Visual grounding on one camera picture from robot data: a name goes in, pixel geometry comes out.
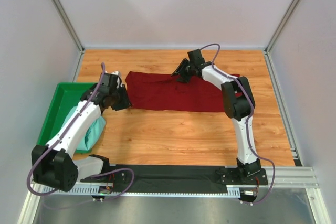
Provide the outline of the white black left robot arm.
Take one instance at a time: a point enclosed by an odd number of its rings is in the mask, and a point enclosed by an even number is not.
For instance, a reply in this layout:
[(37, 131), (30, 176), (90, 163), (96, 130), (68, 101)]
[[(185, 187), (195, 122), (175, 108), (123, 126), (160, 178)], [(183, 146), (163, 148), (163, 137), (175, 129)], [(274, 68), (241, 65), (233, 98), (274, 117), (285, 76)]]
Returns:
[(89, 127), (106, 109), (119, 111), (130, 106), (120, 72), (104, 71), (99, 82), (82, 94), (75, 111), (59, 132), (46, 145), (33, 148), (27, 183), (68, 192), (82, 179), (93, 177), (99, 183), (106, 182), (111, 171), (108, 158), (91, 154), (74, 161), (73, 155)]

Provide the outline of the dark red t-shirt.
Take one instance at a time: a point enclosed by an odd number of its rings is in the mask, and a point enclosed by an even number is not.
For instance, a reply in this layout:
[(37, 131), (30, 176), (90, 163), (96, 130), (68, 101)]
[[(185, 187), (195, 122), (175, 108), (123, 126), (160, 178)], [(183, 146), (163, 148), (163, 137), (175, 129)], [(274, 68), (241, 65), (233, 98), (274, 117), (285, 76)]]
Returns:
[(130, 71), (125, 81), (135, 109), (224, 112), (221, 90), (198, 77), (181, 83), (169, 74)]

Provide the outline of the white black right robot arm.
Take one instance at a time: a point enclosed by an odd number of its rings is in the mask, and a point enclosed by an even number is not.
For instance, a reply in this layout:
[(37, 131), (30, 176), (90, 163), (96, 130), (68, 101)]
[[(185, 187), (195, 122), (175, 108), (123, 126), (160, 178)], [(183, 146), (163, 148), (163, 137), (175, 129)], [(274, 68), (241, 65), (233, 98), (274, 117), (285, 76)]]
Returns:
[(255, 100), (246, 77), (236, 77), (218, 68), (213, 62), (206, 62), (201, 50), (189, 51), (172, 76), (178, 76), (182, 83), (198, 77), (217, 87), (222, 92), (224, 112), (232, 120), (238, 144), (237, 179), (250, 183), (261, 170), (260, 159), (255, 150), (253, 114)]

